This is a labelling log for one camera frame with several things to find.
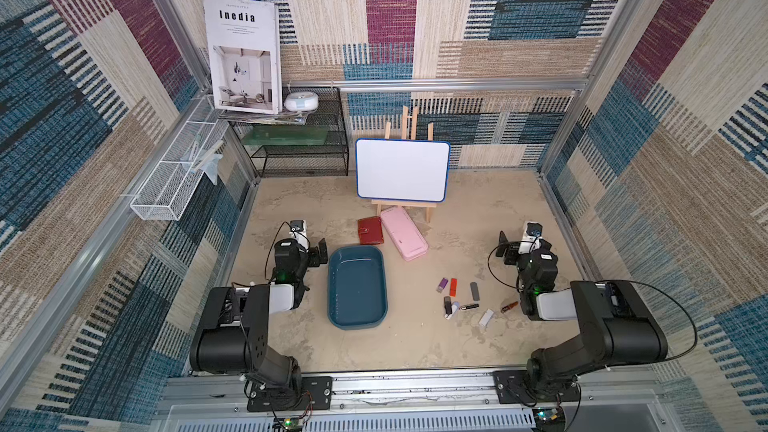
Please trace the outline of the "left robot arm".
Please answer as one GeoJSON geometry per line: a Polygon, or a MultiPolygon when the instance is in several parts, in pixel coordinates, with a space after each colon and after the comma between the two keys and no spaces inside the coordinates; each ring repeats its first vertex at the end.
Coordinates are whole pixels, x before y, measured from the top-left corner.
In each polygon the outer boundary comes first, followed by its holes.
{"type": "Polygon", "coordinates": [[[209,292],[189,362],[195,372],[240,377],[249,412],[296,411],[306,418],[330,408],[332,379],[305,379],[296,358],[270,347],[269,320],[300,306],[308,291],[306,273],[328,263],[328,250],[324,240],[311,244],[304,220],[286,225],[290,235],[273,244],[275,265],[264,284],[209,292]]]}

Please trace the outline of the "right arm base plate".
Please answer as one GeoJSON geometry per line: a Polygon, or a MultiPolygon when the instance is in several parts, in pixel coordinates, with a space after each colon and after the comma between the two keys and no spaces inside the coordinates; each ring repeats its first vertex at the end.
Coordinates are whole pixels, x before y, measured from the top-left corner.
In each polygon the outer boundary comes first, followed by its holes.
{"type": "Polygon", "coordinates": [[[535,407],[550,402],[577,402],[582,396],[578,384],[571,379],[535,381],[522,369],[497,370],[492,378],[500,404],[535,407]]]}

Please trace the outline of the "teal plastic storage box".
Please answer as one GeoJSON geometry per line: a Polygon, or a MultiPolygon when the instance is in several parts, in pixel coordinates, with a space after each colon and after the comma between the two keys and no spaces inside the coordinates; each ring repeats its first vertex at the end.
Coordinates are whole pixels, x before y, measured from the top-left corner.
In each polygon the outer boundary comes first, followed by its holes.
{"type": "Polygon", "coordinates": [[[384,258],[376,246],[337,249],[328,264],[328,318],[341,330],[377,327],[388,312],[384,258]]]}

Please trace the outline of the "grey usb flash drive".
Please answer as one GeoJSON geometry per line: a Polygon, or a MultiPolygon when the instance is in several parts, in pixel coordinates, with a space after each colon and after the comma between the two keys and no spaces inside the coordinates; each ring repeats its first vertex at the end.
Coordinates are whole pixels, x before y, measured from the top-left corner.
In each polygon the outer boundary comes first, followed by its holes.
{"type": "Polygon", "coordinates": [[[470,291],[471,291],[471,295],[472,295],[472,300],[474,302],[479,302],[480,301],[480,293],[479,293],[478,284],[476,282],[471,282],[470,283],[470,291]]]}

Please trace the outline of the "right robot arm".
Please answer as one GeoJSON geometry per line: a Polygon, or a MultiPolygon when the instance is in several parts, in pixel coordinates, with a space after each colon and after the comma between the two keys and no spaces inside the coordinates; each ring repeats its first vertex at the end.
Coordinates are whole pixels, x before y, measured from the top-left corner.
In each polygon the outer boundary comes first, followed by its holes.
{"type": "Polygon", "coordinates": [[[614,366],[662,362],[668,342],[660,325],[628,280],[573,281],[556,289],[558,256],[542,236],[543,226],[527,221],[519,241],[499,234],[493,254],[517,270],[520,311],[531,321],[578,323],[565,342],[535,350],[523,370],[493,374],[502,404],[533,407],[571,400],[580,376],[614,366]]]}

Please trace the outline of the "dark red swivel usb drive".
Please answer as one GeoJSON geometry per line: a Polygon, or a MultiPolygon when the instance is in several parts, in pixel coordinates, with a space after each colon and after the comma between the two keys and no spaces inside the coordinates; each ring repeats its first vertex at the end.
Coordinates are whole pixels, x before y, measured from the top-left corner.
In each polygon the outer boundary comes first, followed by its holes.
{"type": "Polygon", "coordinates": [[[509,304],[507,304],[507,305],[504,305],[504,306],[501,308],[501,313],[506,313],[506,312],[509,312],[509,311],[511,311],[511,310],[512,310],[512,309],[514,309],[514,308],[515,308],[515,307],[516,307],[518,304],[519,304],[519,302],[518,302],[518,301],[515,301],[515,302],[509,303],[509,304]]]}

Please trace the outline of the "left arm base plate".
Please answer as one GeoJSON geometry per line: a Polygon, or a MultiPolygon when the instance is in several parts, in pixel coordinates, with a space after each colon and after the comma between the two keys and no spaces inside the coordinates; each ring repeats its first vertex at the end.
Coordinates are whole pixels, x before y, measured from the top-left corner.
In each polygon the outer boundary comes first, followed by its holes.
{"type": "Polygon", "coordinates": [[[287,388],[245,381],[244,393],[249,412],[287,412],[329,410],[333,393],[330,376],[303,377],[287,388]]]}

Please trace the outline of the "black usb flash drive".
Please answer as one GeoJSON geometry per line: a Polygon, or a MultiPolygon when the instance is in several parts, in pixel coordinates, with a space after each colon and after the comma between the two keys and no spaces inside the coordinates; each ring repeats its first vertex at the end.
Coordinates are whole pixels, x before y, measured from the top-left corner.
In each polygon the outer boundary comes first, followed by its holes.
{"type": "Polygon", "coordinates": [[[450,296],[445,296],[443,298],[443,306],[445,316],[449,317],[452,314],[452,301],[450,296]]]}

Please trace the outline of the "white usb flash drive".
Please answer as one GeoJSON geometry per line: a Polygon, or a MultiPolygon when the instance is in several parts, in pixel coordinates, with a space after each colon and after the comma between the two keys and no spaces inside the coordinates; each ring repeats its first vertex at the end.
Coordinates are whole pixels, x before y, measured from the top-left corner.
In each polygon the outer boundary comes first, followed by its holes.
{"type": "Polygon", "coordinates": [[[493,317],[494,317],[494,311],[493,311],[493,310],[491,310],[491,309],[488,309],[488,310],[487,310],[487,311],[486,311],[486,312],[483,314],[483,316],[481,317],[481,319],[480,319],[480,321],[479,321],[478,325],[479,325],[481,328],[485,329],[485,328],[486,328],[486,327],[489,325],[489,323],[490,323],[490,321],[491,321],[491,319],[492,319],[493,317]]]}

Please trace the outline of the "purple usb flash drive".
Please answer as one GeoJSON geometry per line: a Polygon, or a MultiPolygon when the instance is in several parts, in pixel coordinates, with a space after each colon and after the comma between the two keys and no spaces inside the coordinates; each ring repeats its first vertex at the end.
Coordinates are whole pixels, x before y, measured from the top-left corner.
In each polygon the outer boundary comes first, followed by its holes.
{"type": "Polygon", "coordinates": [[[441,293],[441,292],[442,292],[442,291],[445,289],[445,287],[446,287],[447,285],[448,285],[448,279],[447,279],[447,278],[442,278],[442,279],[440,280],[439,284],[438,284],[438,285],[437,285],[437,287],[436,287],[436,291],[437,291],[438,293],[441,293]]]}

